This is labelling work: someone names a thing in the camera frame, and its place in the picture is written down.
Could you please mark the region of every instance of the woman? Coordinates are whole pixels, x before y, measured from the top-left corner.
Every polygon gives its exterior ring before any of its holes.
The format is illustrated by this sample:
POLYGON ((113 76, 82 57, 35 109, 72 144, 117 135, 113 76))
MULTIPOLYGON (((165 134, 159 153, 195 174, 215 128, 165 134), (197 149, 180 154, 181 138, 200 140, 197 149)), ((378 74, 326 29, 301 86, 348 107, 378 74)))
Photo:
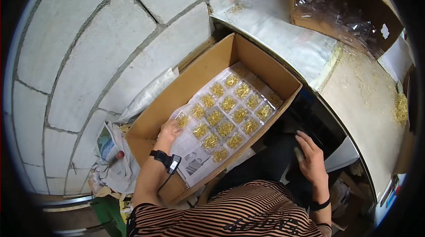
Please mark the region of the woman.
MULTIPOLYGON (((175 120, 167 121, 154 150, 169 154, 181 132, 175 120)), ((269 146, 227 173, 211 191, 207 204, 187 210, 160 205, 157 190, 167 170, 150 156, 137 179, 127 235, 331 236, 322 150, 301 131, 266 138, 269 146), (299 161, 304 176, 293 177, 285 186, 279 180, 300 146, 305 156, 299 161)))

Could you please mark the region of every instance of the hand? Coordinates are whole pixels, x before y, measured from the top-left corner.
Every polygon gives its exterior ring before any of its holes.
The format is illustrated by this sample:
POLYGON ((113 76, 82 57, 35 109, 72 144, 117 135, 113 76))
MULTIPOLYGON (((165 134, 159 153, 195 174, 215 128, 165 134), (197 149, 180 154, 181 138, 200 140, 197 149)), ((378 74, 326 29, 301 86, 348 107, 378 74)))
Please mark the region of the hand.
POLYGON ((328 174, 323 160, 323 151, 313 142, 311 137, 297 131, 295 139, 303 149, 305 159, 300 161, 300 170, 314 187, 328 187, 328 174))
POLYGON ((158 142, 171 148, 173 142, 182 132, 183 128, 178 127, 177 121, 169 119, 161 126, 161 133, 159 134, 158 142))

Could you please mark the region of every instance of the left hand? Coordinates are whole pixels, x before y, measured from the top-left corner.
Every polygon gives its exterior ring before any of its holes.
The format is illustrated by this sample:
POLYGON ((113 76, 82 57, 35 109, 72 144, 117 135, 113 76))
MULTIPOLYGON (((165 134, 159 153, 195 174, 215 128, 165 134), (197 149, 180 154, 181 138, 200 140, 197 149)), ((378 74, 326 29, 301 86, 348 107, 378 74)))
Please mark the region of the left hand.
POLYGON ((176 140, 176 138, 183 132, 183 128, 178 127, 177 121, 169 119, 161 126, 161 133, 158 137, 158 142, 169 146, 176 140))

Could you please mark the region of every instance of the black cable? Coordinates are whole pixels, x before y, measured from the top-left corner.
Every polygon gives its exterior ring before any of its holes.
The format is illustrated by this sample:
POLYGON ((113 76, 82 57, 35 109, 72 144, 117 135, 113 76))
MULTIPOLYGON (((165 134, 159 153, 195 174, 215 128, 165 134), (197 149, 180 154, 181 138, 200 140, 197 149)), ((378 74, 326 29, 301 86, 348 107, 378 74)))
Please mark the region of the black cable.
POLYGON ((156 193, 159 193, 161 188, 168 182, 168 180, 171 178, 171 176, 172 176, 172 174, 170 174, 170 176, 168 176, 167 180, 165 180, 165 182, 162 184, 162 186, 158 189, 158 191, 156 193))

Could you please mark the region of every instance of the striped shirt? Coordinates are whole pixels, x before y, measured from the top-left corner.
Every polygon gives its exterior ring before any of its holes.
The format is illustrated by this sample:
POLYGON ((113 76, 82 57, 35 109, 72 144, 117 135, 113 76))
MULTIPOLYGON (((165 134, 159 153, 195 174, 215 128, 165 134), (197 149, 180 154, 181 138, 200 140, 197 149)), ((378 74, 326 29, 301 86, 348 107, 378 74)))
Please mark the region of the striped shirt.
POLYGON ((207 204, 186 210, 143 203, 131 218, 129 236, 331 237, 331 227, 309 219, 283 184, 263 180, 220 192, 207 204))

